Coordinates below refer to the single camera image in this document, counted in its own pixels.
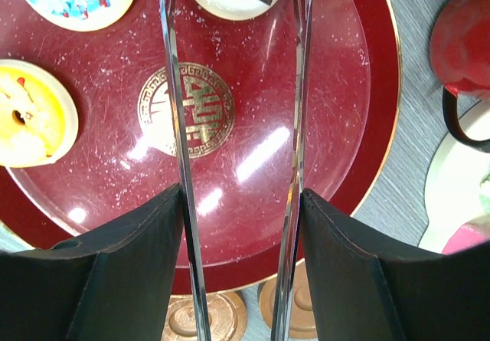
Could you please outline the three-tier cream cake stand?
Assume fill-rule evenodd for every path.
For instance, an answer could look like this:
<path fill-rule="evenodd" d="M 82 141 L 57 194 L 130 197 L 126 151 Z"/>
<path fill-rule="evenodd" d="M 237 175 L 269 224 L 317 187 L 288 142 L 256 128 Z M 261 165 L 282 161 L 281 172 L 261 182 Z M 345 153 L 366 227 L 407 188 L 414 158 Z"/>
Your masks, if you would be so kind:
<path fill-rule="evenodd" d="M 485 220 L 479 202 L 479 185 L 489 173 L 489 154 L 464 146 L 446 134 L 437 148 L 425 183 L 428 225 L 419 247 L 442 253 L 462 225 Z"/>

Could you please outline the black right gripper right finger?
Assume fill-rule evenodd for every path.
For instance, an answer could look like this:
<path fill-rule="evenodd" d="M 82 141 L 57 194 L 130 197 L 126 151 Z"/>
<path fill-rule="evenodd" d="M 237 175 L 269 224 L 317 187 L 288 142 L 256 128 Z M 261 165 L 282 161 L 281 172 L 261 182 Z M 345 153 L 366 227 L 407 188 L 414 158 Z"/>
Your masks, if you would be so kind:
<path fill-rule="evenodd" d="M 320 340 L 487 340 L 489 245 L 443 255 L 306 189 L 301 236 Z"/>

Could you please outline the round red lacquer tray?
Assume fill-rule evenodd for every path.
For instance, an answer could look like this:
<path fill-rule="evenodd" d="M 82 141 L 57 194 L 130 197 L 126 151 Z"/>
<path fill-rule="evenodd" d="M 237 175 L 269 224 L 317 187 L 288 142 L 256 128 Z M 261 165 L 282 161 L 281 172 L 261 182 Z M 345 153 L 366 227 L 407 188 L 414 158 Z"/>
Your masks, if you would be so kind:
<path fill-rule="evenodd" d="M 191 178 L 208 292 L 277 270 L 292 169 L 293 0 L 248 21 L 175 0 Z M 351 214 L 393 141 L 400 44 L 389 0 L 313 0 L 304 182 Z M 56 163 L 2 170 L 1 219 L 35 248 L 101 226 L 179 180 L 158 0 L 75 32 L 1 0 L 1 56 L 54 75 L 79 134 Z"/>

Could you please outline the brown wooden saucer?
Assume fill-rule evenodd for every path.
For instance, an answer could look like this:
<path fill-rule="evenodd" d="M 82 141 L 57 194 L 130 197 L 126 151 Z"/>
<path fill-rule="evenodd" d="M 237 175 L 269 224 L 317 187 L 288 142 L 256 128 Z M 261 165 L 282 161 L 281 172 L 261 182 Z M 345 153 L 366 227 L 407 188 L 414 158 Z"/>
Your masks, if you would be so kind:
<path fill-rule="evenodd" d="M 238 292 L 207 295 L 212 340 L 241 340 L 247 328 L 247 308 Z M 197 340 L 192 296 L 171 296 L 162 340 Z"/>
<path fill-rule="evenodd" d="M 269 327 L 273 322 L 275 291 L 275 277 L 261 284 L 258 290 L 260 312 Z M 289 336 L 294 339 L 316 339 L 318 337 L 304 261 L 296 266 Z"/>

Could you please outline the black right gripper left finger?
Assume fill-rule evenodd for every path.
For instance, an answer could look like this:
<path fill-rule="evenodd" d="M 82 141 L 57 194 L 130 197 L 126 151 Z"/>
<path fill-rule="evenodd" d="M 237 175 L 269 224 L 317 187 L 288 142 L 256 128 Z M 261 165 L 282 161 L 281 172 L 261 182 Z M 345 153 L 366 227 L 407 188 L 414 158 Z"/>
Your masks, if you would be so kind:
<path fill-rule="evenodd" d="M 159 340 L 183 230 L 181 187 L 48 250 L 1 254 L 3 340 Z"/>

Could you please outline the yellow frosted donut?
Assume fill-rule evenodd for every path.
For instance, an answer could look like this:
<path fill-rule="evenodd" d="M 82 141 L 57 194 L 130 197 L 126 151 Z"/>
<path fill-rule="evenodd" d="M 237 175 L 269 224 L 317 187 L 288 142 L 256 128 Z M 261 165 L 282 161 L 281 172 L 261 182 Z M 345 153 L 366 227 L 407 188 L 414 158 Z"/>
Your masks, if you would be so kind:
<path fill-rule="evenodd" d="M 54 164 L 78 129 L 74 100 L 54 75 L 27 61 L 1 60 L 1 166 Z"/>

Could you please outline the red ceramic mug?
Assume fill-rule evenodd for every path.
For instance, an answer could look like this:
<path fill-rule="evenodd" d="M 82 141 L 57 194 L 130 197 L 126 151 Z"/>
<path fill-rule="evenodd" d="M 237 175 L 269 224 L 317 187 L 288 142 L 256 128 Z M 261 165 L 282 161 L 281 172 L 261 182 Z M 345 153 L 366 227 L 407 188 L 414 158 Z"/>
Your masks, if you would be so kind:
<path fill-rule="evenodd" d="M 489 100 L 489 0 L 449 0 L 430 38 L 430 64 L 443 85 L 443 118 L 461 144 L 489 152 L 489 140 L 472 139 L 459 123 L 461 94 Z"/>

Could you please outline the brown wooden saucer front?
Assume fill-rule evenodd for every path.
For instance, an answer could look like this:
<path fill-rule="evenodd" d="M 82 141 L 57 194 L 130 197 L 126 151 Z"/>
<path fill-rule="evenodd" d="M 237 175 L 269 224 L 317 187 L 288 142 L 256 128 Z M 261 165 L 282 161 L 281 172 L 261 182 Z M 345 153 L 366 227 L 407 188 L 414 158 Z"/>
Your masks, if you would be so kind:
<path fill-rule="evenodd" d="M 207 295 L 212 340 L 241 340 L 247 328 L 247 308 L 238 292 Z M 162 340 L 197 340 L 192 296 L 171 296 Z"/>

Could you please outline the pink swirl roll cake front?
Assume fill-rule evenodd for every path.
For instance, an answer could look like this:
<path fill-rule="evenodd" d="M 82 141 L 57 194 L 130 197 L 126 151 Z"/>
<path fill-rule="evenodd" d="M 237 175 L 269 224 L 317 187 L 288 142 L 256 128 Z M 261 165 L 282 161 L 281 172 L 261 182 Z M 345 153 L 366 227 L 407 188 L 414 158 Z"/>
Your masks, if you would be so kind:
<path fill-rule="evenodd" d="M 458 228 L 443 248 L 443 254 L 453 254 L 489 241 L 489 217 L 473 220 Z"/>

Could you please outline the brown wooden saucer left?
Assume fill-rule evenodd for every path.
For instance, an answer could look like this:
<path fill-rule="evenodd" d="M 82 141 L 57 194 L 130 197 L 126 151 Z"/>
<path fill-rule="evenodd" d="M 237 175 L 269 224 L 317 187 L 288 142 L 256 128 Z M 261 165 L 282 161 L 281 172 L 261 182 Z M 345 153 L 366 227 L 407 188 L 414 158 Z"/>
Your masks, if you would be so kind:
<path fill-rule="evenodd" d="M 258 290 L 260 312 L 269 327 L 273 322 L 275 291 L 275 277 L 261 284 Z M 289 336 L 294 339 L 316 339 L 318 337 L 304 261 L 296 266 Z"/>

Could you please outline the green swirl roll cake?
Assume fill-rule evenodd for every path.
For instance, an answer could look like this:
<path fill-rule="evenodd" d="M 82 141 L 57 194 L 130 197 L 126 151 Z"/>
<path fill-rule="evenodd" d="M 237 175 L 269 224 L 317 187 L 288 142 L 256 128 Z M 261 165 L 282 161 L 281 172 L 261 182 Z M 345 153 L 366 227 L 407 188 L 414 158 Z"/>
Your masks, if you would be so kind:
<path fill-rule="evenodd" d="M 490 212 L 490 176 L 489 173 L 483 178 L 479 185 L 479 202 L 485 213 Z"/>

